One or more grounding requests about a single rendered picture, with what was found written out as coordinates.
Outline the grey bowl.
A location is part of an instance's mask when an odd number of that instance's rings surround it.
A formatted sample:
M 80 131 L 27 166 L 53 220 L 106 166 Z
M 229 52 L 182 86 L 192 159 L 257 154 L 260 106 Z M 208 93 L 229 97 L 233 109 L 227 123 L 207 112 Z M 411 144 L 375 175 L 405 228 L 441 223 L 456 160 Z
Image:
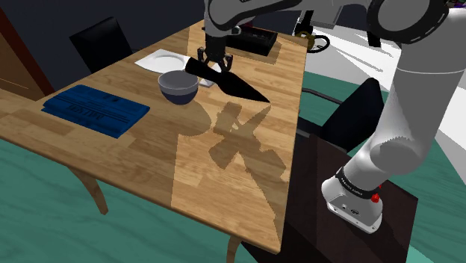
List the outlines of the grey bowl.
M 183 70 L 175 70 L 160 75 L 158 85 L 168 101 L 175 105 L 186 105 L 196 96 L 199 79 Z

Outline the black tray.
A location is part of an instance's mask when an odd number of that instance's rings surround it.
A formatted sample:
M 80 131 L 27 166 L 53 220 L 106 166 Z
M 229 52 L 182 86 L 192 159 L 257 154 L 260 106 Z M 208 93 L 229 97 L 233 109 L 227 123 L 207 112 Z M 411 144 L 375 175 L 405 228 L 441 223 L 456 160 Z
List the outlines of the black tray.
M 240 34 L 227 36 L 227 47 L 257 55 L 269 55 L 278 37 L 277 32 L 243 25 L 240 29 Z

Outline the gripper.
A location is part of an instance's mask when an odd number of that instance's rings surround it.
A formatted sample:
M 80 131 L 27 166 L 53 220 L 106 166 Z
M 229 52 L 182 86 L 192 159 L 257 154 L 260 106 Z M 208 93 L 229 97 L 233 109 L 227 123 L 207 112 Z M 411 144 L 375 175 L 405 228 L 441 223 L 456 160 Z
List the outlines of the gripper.
M 227 37 L 212 37 L 205 35 L 205 48 L 197 49 L 197 57 L 203 64 L 208 64 L 211 61 L 218 61 L 222 72 L 229 72 L 232 68 L 233 56 L 226 54 L 226 39 Z

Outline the black pointed knife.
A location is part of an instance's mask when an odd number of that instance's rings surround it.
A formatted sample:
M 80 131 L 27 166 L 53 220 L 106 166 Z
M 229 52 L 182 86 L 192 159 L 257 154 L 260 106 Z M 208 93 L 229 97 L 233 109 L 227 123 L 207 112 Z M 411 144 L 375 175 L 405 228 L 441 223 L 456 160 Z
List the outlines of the black pointed knife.
M 225 94 L 257 102 L 269 100 L 232 72 L 217 72 L 195 58 L 189 58 L 185 71 L 200 78 L 214 82 Z

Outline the blue folded newspaper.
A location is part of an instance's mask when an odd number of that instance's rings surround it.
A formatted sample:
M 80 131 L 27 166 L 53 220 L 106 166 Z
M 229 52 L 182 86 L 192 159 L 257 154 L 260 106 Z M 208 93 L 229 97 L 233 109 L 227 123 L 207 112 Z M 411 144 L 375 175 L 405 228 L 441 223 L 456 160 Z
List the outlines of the blue folded newspaper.
M 79 84 L 45 101 L 43 111 L 118 138 L 148 113 L 149 107 Z

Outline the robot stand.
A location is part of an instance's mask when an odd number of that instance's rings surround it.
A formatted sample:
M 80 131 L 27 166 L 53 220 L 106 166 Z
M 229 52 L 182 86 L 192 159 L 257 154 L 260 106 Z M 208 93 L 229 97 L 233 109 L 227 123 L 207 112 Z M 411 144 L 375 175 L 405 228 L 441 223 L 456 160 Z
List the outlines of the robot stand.
M 384 182 L 382 223 L 373 234 L 328 210 L 321 185 L 349 159 L 313 134 L 296 136 L 281 251 L 244 243 L 257 263 L 406 263 L 417 197 Z

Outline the white plate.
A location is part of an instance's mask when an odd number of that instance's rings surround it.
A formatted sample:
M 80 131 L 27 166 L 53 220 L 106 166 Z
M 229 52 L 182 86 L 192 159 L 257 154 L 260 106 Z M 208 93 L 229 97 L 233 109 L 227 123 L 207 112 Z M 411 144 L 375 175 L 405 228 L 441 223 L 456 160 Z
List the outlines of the white plate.
M 175 70 L 183 70 L 188 60 L 189 57 L 186 55 L 159 49 L 136 61 L 135 64 L 149 71 L 163 74 Z

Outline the black chair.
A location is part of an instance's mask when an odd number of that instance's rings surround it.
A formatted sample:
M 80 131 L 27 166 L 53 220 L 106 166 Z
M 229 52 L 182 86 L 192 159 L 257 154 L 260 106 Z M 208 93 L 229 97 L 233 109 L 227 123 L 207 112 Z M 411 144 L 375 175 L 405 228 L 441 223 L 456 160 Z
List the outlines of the black chair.
M 303 91 L 334 102 L 338 107 L 321 126 L 300 117 L 297 134 L 304 137 L 314 134 L 341 151 L 350 152 L 375 132 L 384 108 L 382 91 L 375 78 L 366 79 L 344 101 L 308 88 Z
M 73 34 L 69 39 L 92 73 L 134 53 L 112 16 Z

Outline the brown wooden door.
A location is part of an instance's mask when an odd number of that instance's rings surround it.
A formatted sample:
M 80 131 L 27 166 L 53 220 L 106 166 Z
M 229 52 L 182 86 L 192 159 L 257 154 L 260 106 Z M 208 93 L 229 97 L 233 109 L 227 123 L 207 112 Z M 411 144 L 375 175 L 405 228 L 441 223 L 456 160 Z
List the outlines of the brown wooden door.
M 55 92 L 1 8 L 0 89 L 34 101 Z

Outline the wooden table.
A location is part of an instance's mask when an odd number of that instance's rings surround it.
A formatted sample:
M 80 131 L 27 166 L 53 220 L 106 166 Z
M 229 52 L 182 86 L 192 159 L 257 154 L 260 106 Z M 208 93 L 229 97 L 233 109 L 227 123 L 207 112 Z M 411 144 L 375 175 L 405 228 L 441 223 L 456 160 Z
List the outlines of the wooden table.
M 43 112 L 43 102 L 1 96 L 0 138 L 69 168 L 107 206 L 105 182 L 229 235 L 232 262 L 241 241 L 278 253 L 287 205 L 307 40 L 280 34 L 266 57 L 234 52 L 232 71 L 266 102 L 200 88 L 187 105 L 161 94 L 158 75 L 137 61 L 166 49 L 195 56 L 197 22 L 82 79 L 82 84 L 149 106 L 119 138 Z

